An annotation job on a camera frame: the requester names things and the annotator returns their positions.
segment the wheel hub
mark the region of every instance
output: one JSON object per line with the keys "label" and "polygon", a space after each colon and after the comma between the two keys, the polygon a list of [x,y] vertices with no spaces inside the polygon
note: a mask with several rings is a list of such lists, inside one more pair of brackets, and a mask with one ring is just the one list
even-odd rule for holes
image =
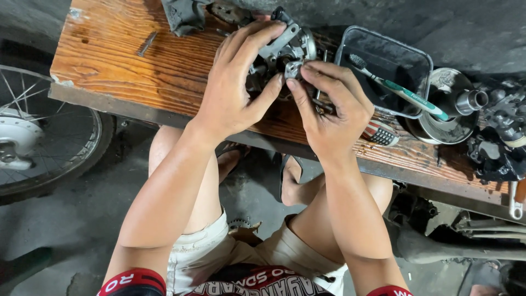
{"label": "wheel hub", "polygon": [[32,165],[28,157],[44,132],[31,115],[7,108],[0,115],[0,168],[27,170]]}

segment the white shorts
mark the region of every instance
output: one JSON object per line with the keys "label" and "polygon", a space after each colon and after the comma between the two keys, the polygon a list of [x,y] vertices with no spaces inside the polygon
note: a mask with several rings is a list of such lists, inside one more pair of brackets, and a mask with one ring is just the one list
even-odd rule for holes
{"label": "white shorts", "polygon": [[343,295],[343,273],[347,265],[325,258],[297,237],[287,227],[294,216],[286,216],[281,228],[255,248],[228,235],[224,211],[203,230],[181,235],[168,259],[167,295],[189,293],[221,268],[240,262],[282,265],[336,296]]}

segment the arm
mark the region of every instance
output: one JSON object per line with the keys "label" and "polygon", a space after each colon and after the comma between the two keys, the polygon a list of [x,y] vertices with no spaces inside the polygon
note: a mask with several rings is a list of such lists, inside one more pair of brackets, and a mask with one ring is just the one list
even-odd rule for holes
{"label": "arm", "polygon": [[313,61],[302,77],[327,93],[336,115],[315,112],[305,89],[287,81],[298,105],[307,140],[325,171],[332,230],[349,267],[357,295],[388,285],[407,288],[391,250],[380,211],[367,189],[352,151],[374,113],[347,68]]}
{"label": "arm", "polygon": [[245,82],[259,49],[284,29],[281,22],[254,22],[219,47],[199,112],[131,204],[104,282],[132,268],[166,278],[171,247],[188,224],[215,147],[258,122],[281,90],[282,76],[276,75],[250,101]]}

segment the wooden workbench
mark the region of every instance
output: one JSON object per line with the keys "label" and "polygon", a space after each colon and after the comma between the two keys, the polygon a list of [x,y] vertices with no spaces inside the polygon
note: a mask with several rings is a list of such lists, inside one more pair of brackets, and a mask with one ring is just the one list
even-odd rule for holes
{"label": "wooden workbench", "polygon": [[[51,68],[50,97],[141,120],[184,127],[199,110],[223,24],[207,16],[207,28],[176,37],[158,0],[73,0]],[[144,57],[136,55],[159,32]],[[316,36],[333,51],[337,41]],[[463,152],[416,140],[387,114],[375,117],[402,138],[394,147],[360,140],[362,171],[478,201],[502,204],[506,184],[480,184]],[[230,139],[315,159],[294,102],[276,102],[249,131]],[[456,155],[451,159],[441,155]]]}

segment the toothbrush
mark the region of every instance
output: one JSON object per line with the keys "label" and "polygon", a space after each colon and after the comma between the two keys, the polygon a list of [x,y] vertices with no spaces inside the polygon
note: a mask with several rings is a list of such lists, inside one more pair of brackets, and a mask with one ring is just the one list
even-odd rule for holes
{"label": "toothbrush", "polygon": [[431,114],[433,114],[436,118],[446,121],[448,120],[449,116],[444,113],[440,108],[436,107],[432,103],[422,99],[417,94],[413,93],[412,91],[394,83],[390,80],[382,79],[371,72],[369,72],[367,67],[367,62],[363,60],[363,58],[357,56],[356,54],[349,55],[349,60],[351,61],[351,64],[356,68],[356,70],[363,73],[365,76],[371,78],[376,83],[382,85],[383,87],[387,88],[388,90],[394,92],[395,94],[402,97],[404,100],[408,101],[409,103],[417,106],[418,108],[427,111]]}

